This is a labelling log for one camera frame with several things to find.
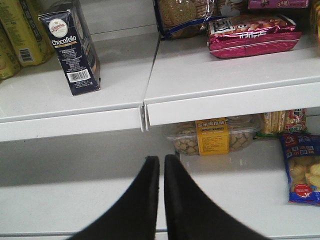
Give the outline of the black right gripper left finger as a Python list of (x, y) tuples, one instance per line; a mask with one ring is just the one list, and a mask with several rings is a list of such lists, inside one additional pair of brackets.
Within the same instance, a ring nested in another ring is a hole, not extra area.
[(159, 201), (160, 161), (148, 156), (131, 185), (102, 216), (71, 240), (153, 240)]

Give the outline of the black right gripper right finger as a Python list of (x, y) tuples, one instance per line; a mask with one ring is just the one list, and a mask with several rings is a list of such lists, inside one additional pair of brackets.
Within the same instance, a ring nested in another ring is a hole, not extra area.
[(265, 239), (215, 204), (173, 154), (164, 160), (164, 204), (170, 240)]

